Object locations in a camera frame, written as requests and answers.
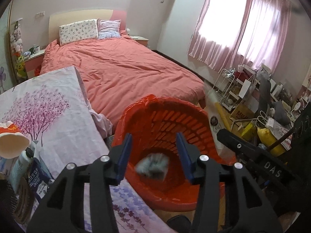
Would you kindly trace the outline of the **hanging plush toy stack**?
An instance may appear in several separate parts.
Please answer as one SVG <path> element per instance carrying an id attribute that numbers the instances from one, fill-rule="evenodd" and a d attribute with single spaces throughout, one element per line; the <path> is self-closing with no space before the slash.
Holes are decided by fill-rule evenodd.
<path id="1" fill-rule="evenodd" d="M 18 79 L 27 79 L 25 70 L 25 62 L 23 56 L 23 41 L 21 38 L 21 20 L 15 21 L 11 26 L 10 31 L 10 49 L 12 54 L 12 61 L 16 76 Z"/>

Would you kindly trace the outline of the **pink white nightstand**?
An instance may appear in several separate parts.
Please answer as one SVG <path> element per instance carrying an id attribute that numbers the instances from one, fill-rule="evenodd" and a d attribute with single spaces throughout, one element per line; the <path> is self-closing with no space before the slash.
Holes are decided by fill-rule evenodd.
<path id="1" fill-rule="evenodd" d="M 40 74 L 44 54 L 45 50 L 40 50 L 38 53 L 31 55 L 25 61 L 25 69 L 28 79 L 37 77 Z"/>

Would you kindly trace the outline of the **pink window curtain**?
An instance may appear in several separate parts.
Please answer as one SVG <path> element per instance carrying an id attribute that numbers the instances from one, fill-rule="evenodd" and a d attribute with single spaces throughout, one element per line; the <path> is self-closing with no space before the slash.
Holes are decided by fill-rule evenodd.
<path id="1" fill-rule="evenodd" d="M 247 65 L 275 71 L 291 17 L 289 0 L 205 0 L 188 55 L 217 72 Z"/>

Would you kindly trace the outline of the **pink striped pillow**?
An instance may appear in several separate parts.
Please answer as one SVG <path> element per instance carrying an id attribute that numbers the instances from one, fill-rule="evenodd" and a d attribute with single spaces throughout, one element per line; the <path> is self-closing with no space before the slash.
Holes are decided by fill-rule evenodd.
<path id="1" fill-rule="evenodd" d="M 98 39 L 120 38 L 121 21 L 98 19 Z"/>

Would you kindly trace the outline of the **white floral pillow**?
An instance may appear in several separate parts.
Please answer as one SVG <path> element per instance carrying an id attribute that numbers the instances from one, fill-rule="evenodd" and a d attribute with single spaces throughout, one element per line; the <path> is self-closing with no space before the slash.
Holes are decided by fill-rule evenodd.
<path id="1" fill-rule="evenodd" d="M 96 19 L 74 22 L 59 27 L 59 44 L 61 46 L 98 38 L 98 25 Z"/>

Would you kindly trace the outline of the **red plastic laundry basket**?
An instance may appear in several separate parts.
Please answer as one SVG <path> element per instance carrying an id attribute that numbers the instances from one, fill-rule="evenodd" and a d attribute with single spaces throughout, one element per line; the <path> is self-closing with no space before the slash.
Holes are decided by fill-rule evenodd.
<path id="1" fill-rule="evenodd" d="M 132 135 L 125 178 L 152 209 L 182 212 L 196 208 L 199 187 L 184 176 L 176 148 L 178 132 L 216 162 L 231 165 L 236 161 L 233 151 L 216 146 L 206 109 L 184 100 L 155 95 L 147 95 L 129 105 L 117 124 L 112 145 L 122 144 L 127 133 Z M 140 160 L 155 153 L 169 158 L 164 180 L 150 179 L 135 171 Z"/>

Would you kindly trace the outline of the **white yellow box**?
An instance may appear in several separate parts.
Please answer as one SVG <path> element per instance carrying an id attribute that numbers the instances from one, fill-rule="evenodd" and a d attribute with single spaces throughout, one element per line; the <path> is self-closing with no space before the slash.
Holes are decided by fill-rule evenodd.
<path id="1" fill-rule="evenodd" d="M 225 125 L 221 119 L 221 115 L 217 110 L 217 105 L 219 104 L 218 97 L 215 90 L 212 89 L 212 87 L 207 83 L 204 84 L 204 93 L 206 101 L 205 111 L 207 112 L 208 115 L 210 129 L 212 132 L 215 147 L 217 149 L 218 154 L 222 155 L 228 150 L 228 148 L 221 142 L 219 142 L 217 139 L 218 131 L 225 128 Z"/>

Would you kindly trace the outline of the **light blue tube bottle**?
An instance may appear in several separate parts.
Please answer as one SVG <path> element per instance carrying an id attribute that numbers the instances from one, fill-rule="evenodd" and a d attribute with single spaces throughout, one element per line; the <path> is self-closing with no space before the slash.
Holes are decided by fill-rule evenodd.
<path id="1" fill-rule="evenodd" d="M 31 165 L 34 157 L 34 151 L 29 147 L 22 151 L 17 158 L 10 175 L 8 176 L 8 182 L 10 183 L 13 191 L 17 194 L 21 178 L 26 174 L 29 166 Z"/>

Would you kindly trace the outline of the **far side nightstand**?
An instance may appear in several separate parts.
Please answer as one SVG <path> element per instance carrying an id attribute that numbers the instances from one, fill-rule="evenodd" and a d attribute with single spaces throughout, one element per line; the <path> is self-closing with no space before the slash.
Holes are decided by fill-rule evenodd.
<path id="1" fill-rule="evenodd" d="M 148 47 L 148 39 L 145 38 L 145 37 L 142 37 L 142 36 L 136 36 L 136 35 L 131 35 L 130 36 L 133 40 L 135 40 L 137 43 L 145 46 L 145 47 Z"/>

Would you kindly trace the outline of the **cluttered desk shelf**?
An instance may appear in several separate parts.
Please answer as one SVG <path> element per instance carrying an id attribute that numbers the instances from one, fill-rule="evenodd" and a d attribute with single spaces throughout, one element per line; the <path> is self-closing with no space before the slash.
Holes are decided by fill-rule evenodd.
<path id="1" fill-rule="evenodd" d="M 241 133 L 242 139 L 251 142 L 258 136 L 271 154 L 279 156 L 290 150 L 294 139 L 301 137 L 304 129 L 308 128 L 310 116 L 302 118 L 307 124 L 294 124 L 284 108 L 284 103 L 271 100 L 272 96 L 268 94 L 271 89 L 269 75 L 265 68 L 259 73 L 260 95 L 257 117 L 237 119 L 236 122 L 248 123 Z"/>

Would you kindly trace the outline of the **red white paper cup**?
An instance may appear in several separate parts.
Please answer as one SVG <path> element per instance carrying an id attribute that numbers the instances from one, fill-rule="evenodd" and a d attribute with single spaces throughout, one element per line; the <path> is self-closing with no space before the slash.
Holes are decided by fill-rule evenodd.
<path id="1" fill-rule="evenodd" d="M 1 123 L 0 155 L 6 159 L 18 157 L 29 145 L 30 140 L 11 121 Z"/>

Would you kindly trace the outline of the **grey smiley face sock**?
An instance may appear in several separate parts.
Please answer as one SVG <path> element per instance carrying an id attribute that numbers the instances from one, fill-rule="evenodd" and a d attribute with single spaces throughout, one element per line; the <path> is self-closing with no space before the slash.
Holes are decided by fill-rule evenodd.
<path id="1" fill-rule="evenodd" d="M 164 180 L 169 169 L 169 157 L 162 153 L 149 154 L 135 166 L 135 172 L 146 178 Z"/>

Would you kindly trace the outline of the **salmon pink bed duvet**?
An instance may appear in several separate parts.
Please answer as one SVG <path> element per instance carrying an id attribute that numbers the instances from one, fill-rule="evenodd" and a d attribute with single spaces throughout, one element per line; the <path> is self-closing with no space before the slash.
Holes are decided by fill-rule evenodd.
<path id="1" fill-rule="evenodd" d="M 205 97 L 202 79 L 127 34 L 65 45 L 52 41 L 41 74 L 69 66 L 81 75 L 92 108 L 113 126 L 129 105 L 150 94 L 194 104 Z"/>

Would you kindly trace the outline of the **floral purple table cloth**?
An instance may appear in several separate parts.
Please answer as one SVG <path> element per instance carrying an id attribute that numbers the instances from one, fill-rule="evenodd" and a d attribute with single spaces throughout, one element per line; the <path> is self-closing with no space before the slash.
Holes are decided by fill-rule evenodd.
<path id="1" fill-rule="evenodd" d="M 94 162 L 109 149 L 102 138 L 110 121 L 92 110 L 73 66 L 25 81 L 1 93 L 1 123 L 11 121 L 28 139 L 56 179 L 67 163 Z M 124 180 L 110 187 L 119 232 L 174 232 Z"/>

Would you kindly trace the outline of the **floral sliding wardrobe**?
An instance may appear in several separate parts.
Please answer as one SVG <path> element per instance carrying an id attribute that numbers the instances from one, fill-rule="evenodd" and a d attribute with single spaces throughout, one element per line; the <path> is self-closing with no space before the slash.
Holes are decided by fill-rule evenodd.
<path id="1" fill-rule="evenodd" d="M 12 57 L 10 53 L 10 13 L 12 2 L 1 16 L 1 93 L 16 85 Z"/>

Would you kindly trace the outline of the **beige pink headboard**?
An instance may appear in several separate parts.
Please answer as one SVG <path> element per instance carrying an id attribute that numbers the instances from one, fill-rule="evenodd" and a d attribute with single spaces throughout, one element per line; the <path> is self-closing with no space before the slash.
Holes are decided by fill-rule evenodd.
<path id="1" fill-rule="evenodd" d="M 48 25 L 48 41 L 52 42 L 59 39 L 59 27 L 74 22 L 85 21 L 88 19 L 103 19 L 121 21 L 120 30 L 126 30 L 127 12 L 125 10 L 74 10 L 53 14 L 50 16 Z"/>

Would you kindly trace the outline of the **blue snack packet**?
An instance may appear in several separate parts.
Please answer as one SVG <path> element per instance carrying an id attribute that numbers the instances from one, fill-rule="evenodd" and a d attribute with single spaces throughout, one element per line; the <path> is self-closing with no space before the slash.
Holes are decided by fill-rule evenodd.
<path id="1" fill-rule="evenodd" d="M 34 158 L 30 166 L 28 185 L 36 200 L 40 203 L 54 178 L 41 157 Z"/>

